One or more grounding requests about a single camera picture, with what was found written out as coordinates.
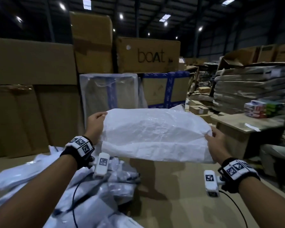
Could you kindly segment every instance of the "person's left hand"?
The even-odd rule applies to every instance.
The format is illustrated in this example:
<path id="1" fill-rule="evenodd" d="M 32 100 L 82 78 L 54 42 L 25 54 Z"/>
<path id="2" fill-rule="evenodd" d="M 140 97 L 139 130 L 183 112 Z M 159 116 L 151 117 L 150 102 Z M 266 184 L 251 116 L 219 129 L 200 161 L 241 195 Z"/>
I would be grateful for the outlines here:
<path id="1" fill-rule="evenodd" d="M 104 119 L 107 114 L 107 112 L 98 112 L 92 114 L 87 119 L 87 130 L 84 136 L 88 137 L 93 145 L 96 145 L 99 141 L 104 128 Z"/>

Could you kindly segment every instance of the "forearm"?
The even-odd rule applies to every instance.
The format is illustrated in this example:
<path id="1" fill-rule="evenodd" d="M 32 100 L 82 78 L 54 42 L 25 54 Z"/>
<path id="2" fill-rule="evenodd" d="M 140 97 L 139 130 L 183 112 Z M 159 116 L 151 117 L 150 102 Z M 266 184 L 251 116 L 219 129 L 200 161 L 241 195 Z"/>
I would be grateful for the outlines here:
<path id="1" fill-rule="evenodd" d="M 77 170 L 63 155 L 0 207 L 1 227 L 43 227 Z"/>
<path id="2" fill-rule="evenodd" d="M 260 228 L 285 228 L 285 198 L 254 177 L 241 181 L 239 193 Z"/>

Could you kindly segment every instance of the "skylight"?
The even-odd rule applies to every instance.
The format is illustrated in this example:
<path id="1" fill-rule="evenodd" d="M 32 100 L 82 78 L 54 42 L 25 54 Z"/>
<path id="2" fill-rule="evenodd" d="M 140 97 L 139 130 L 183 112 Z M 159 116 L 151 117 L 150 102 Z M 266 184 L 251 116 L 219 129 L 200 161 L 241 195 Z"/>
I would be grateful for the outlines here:
<path id="1" fill-rule="evenodd" d="M 92 10 L 91 0 L 82 0 L 82 2 L 84 3 L 84 9 Z"/>
<path id="2" fill-rule="evenodd" d="M 165 14 L 165 15 L 160 19 L 160 22 L 165 22 L 169 17 L 171 17 L 171 15 Z"/>
<path id="3" fill-rule="evenodd" d="M 227 5 L 229 5 L 230 3 L 234 2 L 234 1 L 235 1 L 235 0 L 226 0 L 226 1 L 224 1 L 224 2 L 222 3 L 222 5 L 227 6 Z"/>

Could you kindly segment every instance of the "black and white tag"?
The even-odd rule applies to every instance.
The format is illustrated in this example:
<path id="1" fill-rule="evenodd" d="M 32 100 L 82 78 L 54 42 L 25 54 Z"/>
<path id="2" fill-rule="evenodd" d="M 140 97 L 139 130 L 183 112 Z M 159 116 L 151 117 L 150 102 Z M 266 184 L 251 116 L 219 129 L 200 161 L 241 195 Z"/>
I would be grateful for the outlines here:
<path id="1" fill-rule="evenodd" d="M 76 148 L 81 157 L 83 157 L 88 152 L 93 150 L 93 146 L 91 145 L 89 140 L 83 136 L 76 136 L 75 138 L 73 138 L 70 142 L 68 142 L 65 145 L 65 147 L 68 147 L 68 146 L 72 146 Z"/>
<path id="2" fill-rule="evenodd" d="M 257 171 L 251 168 L 251 166 L 243 160 L 234 160 L 230 162 L 224 167 L 224 170 L 233 180 L 237 180 L 240 176 L 248 172 L 255 172 L 257 174 Z"/>

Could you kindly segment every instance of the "hand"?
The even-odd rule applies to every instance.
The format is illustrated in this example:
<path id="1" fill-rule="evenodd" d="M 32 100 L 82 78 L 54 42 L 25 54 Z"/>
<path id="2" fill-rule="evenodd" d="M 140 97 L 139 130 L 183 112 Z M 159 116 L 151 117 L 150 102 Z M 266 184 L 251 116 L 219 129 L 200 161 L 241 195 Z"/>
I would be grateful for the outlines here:
<path id="1" fill-rule="evenodd" d="M 88 137 L 93 145 L 96 145 L 99 141 L 104 128 L 104 119 L 107 114 L 107 112 L 98 112 L 92 114 L 87 119 L 87 131 L 84 136 Z"/>
<path id="2" fill-rule="evenodd" d="M 212 159 L 222 165 L 223 161 L 231 157 L 226 149 L 226 136 L 215 127 L 211 126 L 211 129 L 213 137 L 206 134 L 205 138 L 208 141 L 208 147 Z"/>

